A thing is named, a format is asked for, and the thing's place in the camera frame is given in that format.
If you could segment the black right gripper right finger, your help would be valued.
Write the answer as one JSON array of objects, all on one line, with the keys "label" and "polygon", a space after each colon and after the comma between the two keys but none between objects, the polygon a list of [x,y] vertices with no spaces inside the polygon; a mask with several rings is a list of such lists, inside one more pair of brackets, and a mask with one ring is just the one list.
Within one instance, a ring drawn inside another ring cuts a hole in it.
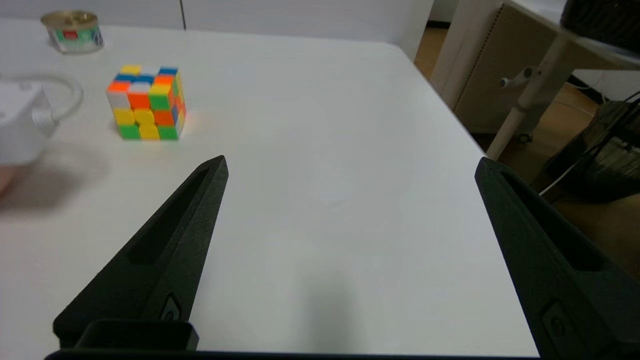
[{"label": "black right gripper right finger", "polygon": [[512,169],[474,178],[540,358],[637,360],[638,281]]}]

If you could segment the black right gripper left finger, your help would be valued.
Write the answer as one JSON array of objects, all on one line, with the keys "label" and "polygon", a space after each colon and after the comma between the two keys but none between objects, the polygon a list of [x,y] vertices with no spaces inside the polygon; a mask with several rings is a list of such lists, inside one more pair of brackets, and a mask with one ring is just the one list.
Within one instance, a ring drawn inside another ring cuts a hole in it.
[{"label": "black right gripper left finger", "polygon": [[222,155],[195,168],[57,315],[62,349],[94,321],[189,319],[228,177]]}]

